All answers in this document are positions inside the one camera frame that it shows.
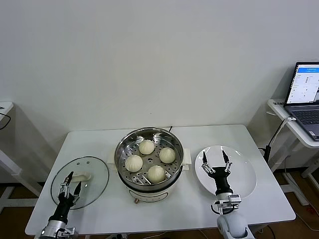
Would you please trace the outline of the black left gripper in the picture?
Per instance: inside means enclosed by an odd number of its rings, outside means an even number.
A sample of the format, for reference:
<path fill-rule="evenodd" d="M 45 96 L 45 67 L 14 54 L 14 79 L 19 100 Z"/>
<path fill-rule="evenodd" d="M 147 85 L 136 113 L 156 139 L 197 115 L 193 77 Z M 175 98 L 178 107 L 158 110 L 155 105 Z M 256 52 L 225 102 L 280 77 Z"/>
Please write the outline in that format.
<path fill-rule="evenodd" d="M 66 220 L 71 207 L 74 206 L 75 202 L 79 198 L 82 182 L 79 182 L 77 184 L 73 195 L 69 193 L 69 185 L 71 183 L 73 173 L 74 172 L 71 171 L 68 174 L 68 176 L 64 179 L 63 183 L 60 184 L 61 187 L 58 195 L 59 204 L 57 205 L 56 210 L 54 212 L 55 220 Z"/>

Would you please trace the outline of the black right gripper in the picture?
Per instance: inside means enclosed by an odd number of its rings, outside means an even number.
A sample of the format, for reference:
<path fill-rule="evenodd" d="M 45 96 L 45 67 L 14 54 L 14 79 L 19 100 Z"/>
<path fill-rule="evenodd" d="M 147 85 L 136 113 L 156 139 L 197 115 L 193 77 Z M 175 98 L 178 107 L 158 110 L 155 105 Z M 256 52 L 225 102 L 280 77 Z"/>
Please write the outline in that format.
<path fill-rule="evenodd" d="M 227 177 L 230 175 L 230 168 L 232 162 L 229 160 L 228 155 L 224 150 L 222 150 L 223 159 L 225 162 L 225 167 L 215 167 L 211 168 L 208 164 L 205 151 L 203 151 L 202 157 L 202 168 L 207 173 L 210 178 L 213 178 L 216 185 L 215 195 L 219 195 L 222 193 L 231 193 L 233 194 L 233 190 L 231 189 Z"/>

